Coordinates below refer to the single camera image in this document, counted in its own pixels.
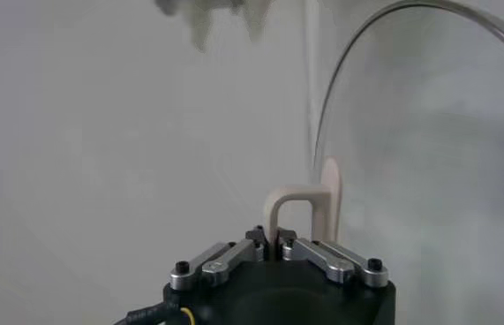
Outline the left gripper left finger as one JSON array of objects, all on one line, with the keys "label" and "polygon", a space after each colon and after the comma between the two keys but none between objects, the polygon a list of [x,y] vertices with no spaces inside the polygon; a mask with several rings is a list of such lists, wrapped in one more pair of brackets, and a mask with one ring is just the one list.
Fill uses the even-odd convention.
[{"label": "left gripper left finger", "polygon": [[239,242],[219,242],[189,261],[179,261],[171,270],[169,285],[174,291],[191,291],[199,284],[223,285],[243,262],[268,258],[269,244],[263,227],[254,227]]}]

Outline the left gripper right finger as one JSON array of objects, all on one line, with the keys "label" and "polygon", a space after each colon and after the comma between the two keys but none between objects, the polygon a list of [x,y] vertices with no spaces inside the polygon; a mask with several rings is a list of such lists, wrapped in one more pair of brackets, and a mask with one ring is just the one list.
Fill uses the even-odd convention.
[{"label": "left gripper right finger", "polygon": [[351,279],[357,279],[370,288],[388,285],[388,269],[382,260],[366,259],[335,242],[298,238],[296,232],[279,228],[276,243],[280,246],[280,259],[308,261],[333,283],[346,284]]}]

